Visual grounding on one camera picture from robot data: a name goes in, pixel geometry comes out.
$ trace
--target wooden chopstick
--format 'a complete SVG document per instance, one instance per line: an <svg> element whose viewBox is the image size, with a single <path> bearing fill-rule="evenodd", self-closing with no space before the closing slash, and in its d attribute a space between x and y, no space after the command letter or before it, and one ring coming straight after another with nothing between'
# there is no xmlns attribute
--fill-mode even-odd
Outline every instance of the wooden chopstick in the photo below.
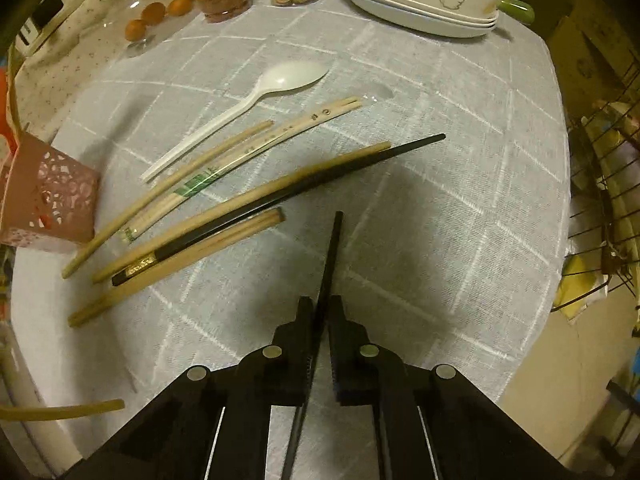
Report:
<svg viewBox="0 0 640 480"><path fill-rule="evenodd" d="M252 135L268 128L269 126L273 126L273 121L263 121L251 128L245 130L237 134L236 136L230 137L229 139L221 142L219 145L211 148L208 152L203 153L198 158L196 158L193 162L190 162L180 170L176 171L174 174L168 176L162 182L157 184L153 189L149 190L148 193L137 199L133 204L131 204L128 208L126 208L122 213L120 213L116 218L111 220L105 227L98 232L92 238L91 241L86 243L76 254L73 260L71 260L66 267L62 270L62 277L68 278L71 276L78 267L82 265L98 248L107 241L111 235L118 231L126 222L131 220L142 208L146 207L150 204L156 197L160 196L166 190L180 182L189 174L193 173L193 171L197 170L200 166L210 161L212 158L220 155L226 150L231 149L236 144L243 142L247 138Z"/></svg>
<svg viewBox="0 0 640 480"><path fill-rule="evenodd" d="M78 327L93 319L115 304L123 301L132 294L139 292L143 288L177 272L184 267L190 266L213 254L217 251L229 247L244 238L248 238L260 231L279 224L284 220L282 210L271 209L258 216L245 220L226 229L212 237L207 238L187 249L174 254L171 258L163 260L155 265L151 265L144 272L126 281L121 286L113 287L97 301L81 308L68 317L67 322L70 327Z"/></svg>
<svg viewBox="0 0 640 480"><path fill-rule="evenodd" d="M103 269L98 270L93 275L94 283L99 283L102 280L109 278L116 272L119 272L128 265L139 260L142 256L151 253L152 251L170 242L171 240L175 240L183 234L186 234L189 231L200 227L213 219L219 218L222 215L229 213L230 211L234 211L235 209L249 204L256 199L267 196L268 194L276 190L283 189L286 186L290 186L290 184L294 184L295 182L300 181L310 174L317 173L318 171L332 168L334 166L339 166L340 164L344 164L345 162L349 162L350 160L357 160L358 158L370 155L372 153L379 153L383 150L388 149L390 146L391 144L389 142L380 142L378 144L374 144L373 146L367 146L366 148L355 150L354 152L336 156L331 160L326 160L324 162L320 162L319 164L306 166L305 168L301 168L300 170L297 170L291 174L280 177L276 180L272 180L270 182L267 182L266 184L262 184L261 186L255 187L254 189L251 189L245 193L226 200L226 202L217 204L196 216L193 216L180 222L179 224L176 224L156 238L153 238L152 240L149 240L148 242L134 248L128 253L123 254L121 257L114 260Z"/></svg>
<svg viewBox="0 0 640 480"><path fill-rule="evenodd" d="M313 126L330 121L361 106L362 101L357 96L333 101L257 135L250 142L242 144L242 146L229 150L225 155L215 160L213 167L207 168L205 171L190 178L178 189L175 189L174 192L151 207L149 211L145 211L134 218L121 231L123 240L126 243L132 243L174 208L248 160Z"/></svg>
<svg viewBox="0 0 640 480"><path fill-rule="evenodd" d="M123 410L124 400L113 399L95 404L79 404L78 406L60 406L58 408L24 408L0 406L0 420L19 420L33 422L41 420L62 420L80 416L98 415L99 413Z"/></svg>
<svg viewBox="0 0 640 480"><path fill-rule="evenodd" d="M7 53L7 67L6 67L6 84L7 95L9 99L8 107L6 110L6 118L11 130L14 133L13 139L7 139L7 145L12 155L15 155L17 151L18 143L22 137L22 124L20 123L20 113L18 110L18 98L15 93L15 77L20 70L21 63L18 62L16 56L15 42L9 46L9 52Z"/></svg>
<svg viewBox="0 0 640 480"><path fill-rule="evenodd" d="M181 235L180 237L171 240L170 242L163 244L161 247L155 249L152 253L146 254L145 256L140 258L140 260L131 264L125 270L121 270L117 274L114 274L114 276L111 278L111 283L113 285L121 285L129 280L135 274L135 272L139 272L140 270L144 269L149 261L153 260L160 262L162 260L170 258L175 253L183 251L185 248L196 244L207 237L213 236L217 232L222 231L222 229L225 229L230 225L235 224L236 222L242 221L244 218L248 218L251 215L257 214L260 211L267 209L268 207L275 206L280 202L287 200L288 198L292 198L296 195L299 195L300 193L313 189L322 184L332 182L333 180L345 176L346 174L352 173L353 171L362 170L363 168L367 168L369 166L372 166L373 164L377 164L379 162L382 162L383 160L387 160L388 158L402 155L403 153L407 153L412 150L417 150L418 148L422 148L424 146L427 146L428 144L433 144L434 142L439 142L440 140L443 140L445 138L446 136L444 134L425 137L423 139L414 140L413 142L400 144L399 146L384 150L380 153L372 153L356 160L345 162L344 164L340 164L339 166L327 168L325 170L318 171L317 173L307 175L305 178L302 178L298 182L290 184L290 186L285 186L282 189L275 190L266 196L258 198L249 204L245 204L239 208L236 208L235 210L230 211L229 213L226 213L219 218L213 219L206 224L197 227Z"/></svg>

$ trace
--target white plate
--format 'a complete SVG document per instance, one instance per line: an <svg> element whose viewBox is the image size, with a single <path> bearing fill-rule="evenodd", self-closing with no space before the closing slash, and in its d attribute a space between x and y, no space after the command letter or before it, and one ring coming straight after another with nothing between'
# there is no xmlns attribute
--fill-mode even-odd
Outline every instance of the white plate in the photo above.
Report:
<svg viewBox="0 0 640 480"><path fill-rule="evenodd" d="M428 32L429 34L437 34L438 36L447 36L449 38L474 38L482 36L491 31L490 28L469 27L468 25L458 25L457 23L443 22L437 18L430 18L423 14L416 14L407 10L398 9L397 7L387 6L373 0L351 0L362 10L370 12L374 16L387 20L388 22L402 25L403 27Z"/></svg>
<svg viewBox="0 0 640 480"><path fill-rule="evenodd" d="M393 2L392 0L372 0L374 2L378 2L380 4L395 7L396 9L406 10L407 12L413 12L415 14L421 14L423 16L427 16L429 18L434 18L435 20L442 20L443 22L455 23L456 25L465 25L466 27L477 27L477 28L489 28L495 25L495 22L498 18L493 20L491 23L471 23L471 22L463 22L462 20L454 20L453 18L447 18L446 16L439 16L437 14L433 14L432 12L426 12L420 9L414 9L413 7L409 7L403 4L399 4L398 2Z"/></svg>
<svg viewBox="0 0 640 480"><path fill-rule="evenodd" d="M471 16L465 16L464 14L459 14L457 12L452 12L451 10L439 9L437 7L430 6L428 4L424 4L421 2L416 2L415 0L391 0L396 4L402 4L411 8L412 10L409 12L428 12L429 14L435 14L437 16L446 16L452 20L459 20L463 23L477 23L477 24L491 24L495 23L495 20L498 19L498 13L495 13L495 16L492 18L474 18Z"/></svg>

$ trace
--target plastic spoon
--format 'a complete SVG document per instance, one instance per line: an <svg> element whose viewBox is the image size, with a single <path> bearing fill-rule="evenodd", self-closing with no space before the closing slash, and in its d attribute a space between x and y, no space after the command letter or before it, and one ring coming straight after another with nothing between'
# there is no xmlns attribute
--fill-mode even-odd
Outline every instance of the plastic spoon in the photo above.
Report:
<svg viewBox="0 0 640 480"><path fill-rule="evenodd" d="M213 132L222 128L239 115L245 113L265 94L295 90L318 81L329 69L313 61L287 61L272 66L256 82L252 92L237 105L199 127L177 146L174 146L140 176L145 182L151 180L174 160L202 142Z"/></svg>

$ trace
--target white tablecloth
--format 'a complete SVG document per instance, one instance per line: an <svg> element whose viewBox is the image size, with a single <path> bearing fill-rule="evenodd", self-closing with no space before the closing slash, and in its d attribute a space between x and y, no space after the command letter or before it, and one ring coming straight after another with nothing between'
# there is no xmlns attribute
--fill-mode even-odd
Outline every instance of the white tablecloth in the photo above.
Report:
<svg viewBox="0 0 640 480"><path fill-rule="evenodd" d="M334 212L345 212L335 292L373 342L407 362L447 362L497 399L540 333L567 224L568 147L548 50L501 16L484 38L447 40L381 22L347 0L279 9L255 0L209 25L198 17L146 54L109 66L54 145L103 174L98 227L139 196L138 177L189 130L248 94L265 67L313 59L318 84L270 96L197 152L266 118L294 116L371 82L394 97L287 141L190 199L152 235L295 168L388 139L447 139L283 204L287 221L140 292L89 325L66 316L100 293L89 275L124 250L110 240L70 280L68 255L19 250L12 316L50 405L122 397L122 412L64 423L100 446L191 364L238 362L316 297ZM296 478L375 478L365 408L332 400L323 350ZM268 477L279 475L291 408L273 415Z"/></svg>

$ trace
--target red object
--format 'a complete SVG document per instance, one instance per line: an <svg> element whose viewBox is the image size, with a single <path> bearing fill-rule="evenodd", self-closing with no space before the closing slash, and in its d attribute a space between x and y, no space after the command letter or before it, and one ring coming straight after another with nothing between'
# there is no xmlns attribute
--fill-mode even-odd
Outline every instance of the red object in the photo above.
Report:
<svg viewBox="0 0 640 480"><path fill-rule="evenodd" d="M18 143L15 142L14 131L9 126L9 123L6 122L6 69L0 68L0 135L4 137L7 145L9 146L9 151L12 155L15 155L16 150L18 149Z"/></svg>
<svg viewBox="0 0 640 480"><path fill-rule="evenodd" d="M0 243L63 253L94 237L96 171L26 132L0 189L5 171Z"/></svg>

